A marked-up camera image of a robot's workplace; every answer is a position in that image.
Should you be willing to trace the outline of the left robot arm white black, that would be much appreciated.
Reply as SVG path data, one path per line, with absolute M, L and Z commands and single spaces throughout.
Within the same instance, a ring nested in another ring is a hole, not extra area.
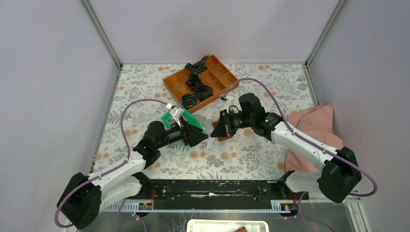
M 208 138 L 203 129 L 183 119 L 168 130 L 160 121 L 151 122 L 137 146 L 128 149 L 126 158 L 101 171 L 88 175 L 78 172 L 71 177 L 57 203 L 56 225 L 68 227 L 59 222 L 59 214 L 62 213 L 71 226 L 81 230 L 107 206 L 132 196 L 139 199 L 147 197 L 149 180 L 142 171 L 160 157 L 160 148 L 178 141 L 194 147 Z

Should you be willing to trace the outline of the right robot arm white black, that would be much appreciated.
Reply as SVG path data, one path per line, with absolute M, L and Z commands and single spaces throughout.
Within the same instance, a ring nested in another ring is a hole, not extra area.
M 253 93 L 240 96 L 239 107 L 230 96 L 224 94 L 221 99 L 226 108 L 220 112 L 211 137 L 232 137 L 238 129 L 251 128 L 257 135 L 298 153 L 316 168 L 316 172 L 310 173 L 286 172 L 277 186 L 281 198 L 315 192 L 341 203 L 361 181 L 355 154 L 349 148 L 336 149 L 304 134 L 278 114 L 266 112 Z

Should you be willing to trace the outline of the green plastic card box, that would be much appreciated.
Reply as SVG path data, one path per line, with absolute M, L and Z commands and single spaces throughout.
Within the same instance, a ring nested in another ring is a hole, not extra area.
M 167 142 L 181 140 L 184 145 L 194 147 L 208 138 L 200 122 L 180 105 L 167 104 L 169 112 L 161 117 L 166 126 Z

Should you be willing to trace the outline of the brown leather card holder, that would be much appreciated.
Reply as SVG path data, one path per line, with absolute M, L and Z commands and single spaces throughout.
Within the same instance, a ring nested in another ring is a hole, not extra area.
M 225 119 L 214 121 L 212 125 L 213 131 L 211 132 L 211 137 L 217 138 L 219 142 L 233 137 L 232 133 L 227 129 L 227 121 Z

